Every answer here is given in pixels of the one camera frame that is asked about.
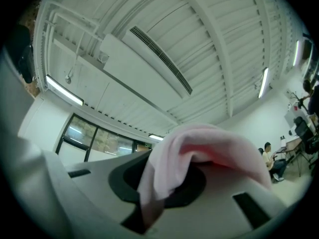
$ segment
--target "white pipe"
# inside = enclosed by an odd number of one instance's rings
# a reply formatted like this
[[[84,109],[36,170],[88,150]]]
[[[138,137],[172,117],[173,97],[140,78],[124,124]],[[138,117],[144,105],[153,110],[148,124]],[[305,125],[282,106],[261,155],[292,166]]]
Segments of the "white pipe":
[[[93,19],[90,19],[90,18],[88,18],[88,17],[76,12],[73,9],[70,9],[70,8],[66,7],[66,6],[62,5],[61,3],[59,3],[59,2],[49,1],[49,3],[54,4],[56,6],[59,6],[59,7],[63,8],[63,9],[65,9],[65,10],[68,10],[69,12],[71,12],[71,13],[73,13],[73,14],[75,14],[75,15],[83,18],[83,19],[85,19],[86,21],[88,21],[88,22],[90,22],[90,23],[92,23],[94,25],[98,25],[98,26],[100,25],[98,22],[94,21]]]
[[[53,15],[56,13],[57,10],[52,10],[49,16],[49,22],[52,21]],[[49,72],[48,66],[48,46],[49,46],[49,33],[51,30],[50,24],[47,23],[46,32],[45,32],[45,40],[44,40],[44,69],[45,74],[47,75]]]
[[[75,19],[71,19],[71,18],[68,18],[67,15],[61,13],[61,12],[57,12],[55,15],[58,15],[60,18],[72,23],[73,25],[77,26],[79,29],[87,32],[89,35],[91,35],[94,39],[97,39],[99,41],[103,41],[103,39],[101,37],[99,37],[98,35],[94,34],[92,31],[90,31],[89,28],[81,25],[79,22],[77,22]]]
[[[94,44],[94,42],[96,42],[96,39],[94,39],[93,40],[93,43],[92,43],[92,47],[90,48],[90,44],[91,44],[91,40],[92,40],[92,37],[90,38],[90,41],[89,41],[89,44],[88,44],[88,54],[90,54],[90,56],[92,56],[92,53],[93,53],[93,51],[94,51],[94,47],[95,47],[95,44]]]
[[[91,32],[90,29],[88,29],[87,27],[82,26],[77,21],[69,19],[67,15],[64,15],[61,12],[56,12],[55,13],[55,15],[53,17],[53,21],[51,21],[51,23],[55,25],[58,17],[68,21],[69,23],[72,23],[73,25],[75,25],[78,28],[80,28],[81,30],[83,30],[84,33],[87,32],[93,38],[95,38],[95,39],[97,39],[97,40],[99,40],[101,42],[103,41],[102,38],[100,38],[98,35],[95,34],[95,32],[97,31],[99,26],[96,26],[95,29],[93,30],[93,32]],[[50,27],[50,34],[49,34],[49,40],[48,40],[48,49],[47,49],[47,72],[48,72],[48,74],[50,74],[50,61],[51,61],[51,59],[50,59],[51,57],[50,56],[51,56],[51,45],[52,45],[52,41],[53,41],[54,30],[55,30],[55,26]]]
[[[57,18],[58,18],[57,14],[58,13],[56,13],[53,17],[53,21],[52,21],[53,24],[55,24],[57,21]],[[47,62],[48,62],[48,74],[49,75],[51,75],[51,70],[50,70],[50,67],[51,67],[51,47],[52,47],[54,31],[55,31],[55,26],[50,28],[50,35],[49,35],[49,40],[48,40],[48,51],[47,51],[48,52],[48,56],[47,56],[48,60],[47,60]]]
[[[105,0],[102,0],[101,1],[101,3],[99,4],[99,6],[97,6],[96,7],[96,9],[95,9],[95,11],[93,12],[93,17],[95,16],[95,14],[96,14],[96,12],[98,11],[98,9],[102,6],[102,4],[105,2]],[[94,47],[95,47],[95,43],[94,43],[94,41],[95,40],[93,40],[93,44],[92,44],[92,46],[91,46],[91,48],[90,48],[90,44],[91,44],[91,41],[92,41],[92,38],[90,38],[90,41],[89,41],[89,44],[88,44],[88,53],[92,56],[92,53],[93,53],[93,51],[94,51]]]
[[[75,57],[74,57],[74,61],[73,61],[73,66],[71,67],[71,69],[70,69],[70,71],[69,71],[69,73],[68,73],[68,76],[70,76],[70,73],[72,72],[72,70],[73,70],[74,67],[75,67],[76,61],[77,61],[77,59],[78,59],[78,54],[79,54],[80,45],[81,45],[82,39],[83,39],[83,37],[84,37],[84,34],[85,34],[85,32],[82,33],[81,38],[80,38],[80,41],[79,41],[79,43],[78,43],[78,45],[77,45],[77,47],[76,47]]]

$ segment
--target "chair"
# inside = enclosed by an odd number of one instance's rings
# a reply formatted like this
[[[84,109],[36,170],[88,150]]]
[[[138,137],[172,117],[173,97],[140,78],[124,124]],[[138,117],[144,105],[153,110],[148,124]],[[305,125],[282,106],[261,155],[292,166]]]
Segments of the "chair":
[[[310,143],[308,140],[312,139],[314,137],[314,133],[310,130],[305,120],[301,117],[297,117],[295,120],[296,123],[296,134],[300,137],[300,139],[305,144],[305,152],[307,154],[313,154],[313,149],[310,146]]]
[[[297,117],[295,119],[296,134],[300,137],[300,139],[303,141],[305,145],[305,152],[307,154],[314,154],[316,152],[316,149],[312,147],[312,141],[314,139],[314,133],[310,130],[307,123],[302,117]],[[301,153],[301,155],[304,157],[304,159],[309,163],[309,169],[313,165],[316,164],[317,161],[314,161],[313,163],[310,162],[310,160],[306,159],[306,157]]]

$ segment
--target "table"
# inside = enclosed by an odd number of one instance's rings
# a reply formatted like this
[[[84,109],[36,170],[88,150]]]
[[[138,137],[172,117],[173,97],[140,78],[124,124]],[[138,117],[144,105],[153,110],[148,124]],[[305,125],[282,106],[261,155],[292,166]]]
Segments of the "table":
[[[289,154],[289,158],[291,157],[291,152],[295,151],[302,143],[303,141],[300,139],[300,137],[291,140],[289,142],[286,142],[286,149],[282,151],[276,151],[276,153],[287,153]],[[299,166],[299,162],[297,160],[297,166],[298,166],[298,171],[299,171],[299,177],[301,176],[301,167]]]

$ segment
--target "black slot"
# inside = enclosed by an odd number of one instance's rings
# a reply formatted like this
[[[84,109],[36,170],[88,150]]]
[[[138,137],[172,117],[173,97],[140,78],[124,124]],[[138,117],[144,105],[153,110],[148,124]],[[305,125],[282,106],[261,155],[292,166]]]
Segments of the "black slot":
[[[238,194],[233,198],[254,229],[270,220],[269,216],[247,193]]]
[[[71,178],[83,176],[83,175],[86,175],[86,174],[89,174],[89,173],[91,173],[91,172],[90,172],[89,170],[86,170],[86,169],[68,172],[68,174],[69,174],[69,176],[70,176]]]

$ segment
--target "ceiling duct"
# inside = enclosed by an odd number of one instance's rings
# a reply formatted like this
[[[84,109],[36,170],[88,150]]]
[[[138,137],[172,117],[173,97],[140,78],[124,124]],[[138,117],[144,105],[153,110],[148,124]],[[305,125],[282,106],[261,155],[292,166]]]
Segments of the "ceiling duct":
[[[103,70],[117,79],[118,83],[157,110],[167,111],[182,102],[188,92],[175,75],[154,53],[132,34],[145,53],[149,53],[161,70],[160,74],[137,52],[111,34],[107,34],[100,50],[108,55]]]
[[[180,95],[190,96],[193,89],[167,54],[140,28],[127,30],[122,41],[147,61]]]

